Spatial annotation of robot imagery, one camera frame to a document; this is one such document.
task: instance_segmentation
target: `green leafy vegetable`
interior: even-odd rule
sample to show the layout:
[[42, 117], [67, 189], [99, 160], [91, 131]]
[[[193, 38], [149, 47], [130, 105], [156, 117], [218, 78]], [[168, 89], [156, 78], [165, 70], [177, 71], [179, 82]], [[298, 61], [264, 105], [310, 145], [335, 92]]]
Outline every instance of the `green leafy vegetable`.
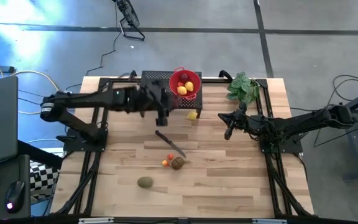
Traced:
[[247, 103], [253, 102], [259, 96], [259, 84], [255, 80], [251, 80], [244, 72], [237, 74], [235, 79], [227, 87], [230, 91], [226, 95], [229, 100], [239, 100]]

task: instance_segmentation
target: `wooden table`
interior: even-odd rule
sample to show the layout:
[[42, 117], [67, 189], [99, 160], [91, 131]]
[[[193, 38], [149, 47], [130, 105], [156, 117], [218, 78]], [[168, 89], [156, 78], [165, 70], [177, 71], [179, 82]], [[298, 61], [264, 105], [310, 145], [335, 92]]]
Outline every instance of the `wooden table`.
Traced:
[[[96, 91], [99, 78], [84, 77], [81, 92]], [[283, 79], [267, 81], [275, 117], [289, 118]], [[128, 85], [133, 84], [115, 83], [113, 87]], [[226, 126], [217, 114], [238, 106], [225, 98], [226, 88], [227, 84], [203, 85], [203, 112], [197, 121], [185, 119], [190, 110], [175, 110], [168, 126], [160, 128], [155, 126], [154, 111], [146, 112], [144, 119], [139, 113], [109, 112], [109, 139], [99, 167], [92, 216], [273, 217], [267, 168], [258, 142], [238, 130], [230, 141], [224, 139]], [[92, 114], [93, 109], [75, 111], [88, 123]], [[255, 103], [249, 105], [247, 114], [257, 114]], [[187, 162], [181, 170], [161, 166], [167, 154], [175, 151], [154, 134], [156, 129], [185, 152]], [[83, 152], [75, 152], [63, 161], [52, 211], [61, 208], [77, 187], [83, 157]], [[283, 154], [283, 164], [289, 189], [313, 213], [302, 164], [292, 154]], [[137, 179], [143, 176], [153, 178], [151, 189], [137, 186]], [[82, 209], [87, 192], [85, 189]], [[278, 194], [284, 211], [281, 191]]]

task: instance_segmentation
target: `knife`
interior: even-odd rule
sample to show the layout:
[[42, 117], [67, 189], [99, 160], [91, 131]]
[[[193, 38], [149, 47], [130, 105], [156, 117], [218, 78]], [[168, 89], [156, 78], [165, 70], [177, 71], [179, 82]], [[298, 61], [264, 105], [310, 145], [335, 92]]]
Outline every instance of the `knife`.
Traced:
[[161, 134], [160, 131], [155, 131], [155, 134], [158, 135], [160, 138], [162, 138], [166, 143], [168, 143], [172, 149], [176, 150], [177, 152], [179, 152], [184, 158], [186, 158], [185, 153], [177, 146], [175, 145], [172, 141], [170, 141], [165, 135]]

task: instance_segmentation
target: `red colander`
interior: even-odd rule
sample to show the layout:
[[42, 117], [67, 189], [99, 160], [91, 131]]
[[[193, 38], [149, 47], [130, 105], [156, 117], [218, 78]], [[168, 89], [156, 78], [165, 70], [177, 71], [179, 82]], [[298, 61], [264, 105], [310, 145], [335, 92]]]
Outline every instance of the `red colander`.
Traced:
[[[187, 81], [192, 82], [194, 89], [193, 91], [187, 91], [186, 95], [179, 95], [178, 94], [178, 83], [180, 82], [180, 75], [186, 74]], [[201, 80], [200, 77], [193, 71], [185, 70], [183, 67], [175, 68], [173, 71], [173, 75], [169, 79], [169, 87], [172, 93], [185, 98], [187, 100], [194, 100], [197, 97], [197, 92], [200, 90], [201, 87]]]

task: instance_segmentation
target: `computer mouse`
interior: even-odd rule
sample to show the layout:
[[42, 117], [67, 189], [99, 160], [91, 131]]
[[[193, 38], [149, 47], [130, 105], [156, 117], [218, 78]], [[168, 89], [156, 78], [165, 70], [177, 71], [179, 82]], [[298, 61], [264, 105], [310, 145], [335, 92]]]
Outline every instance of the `computer mouse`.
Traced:
[[16, 181], [10, 184], [5, 195], [5, 208], [8, 213], [16, 213], [23, 207], [24, 182]]

